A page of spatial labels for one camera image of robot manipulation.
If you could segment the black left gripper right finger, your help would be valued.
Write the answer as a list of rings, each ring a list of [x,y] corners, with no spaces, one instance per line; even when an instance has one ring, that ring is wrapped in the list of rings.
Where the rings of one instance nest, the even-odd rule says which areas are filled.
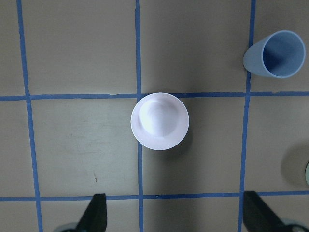
[[[254,191],[243,194],[243,223],[249,232],[286,231],[286,225]]]

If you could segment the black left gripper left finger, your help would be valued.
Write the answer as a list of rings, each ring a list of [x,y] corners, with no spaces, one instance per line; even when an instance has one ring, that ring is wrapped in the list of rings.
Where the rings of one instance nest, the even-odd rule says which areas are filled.
[[[107,229],[106,194],[95,194],[76,226],[77,232],[105,232]]]

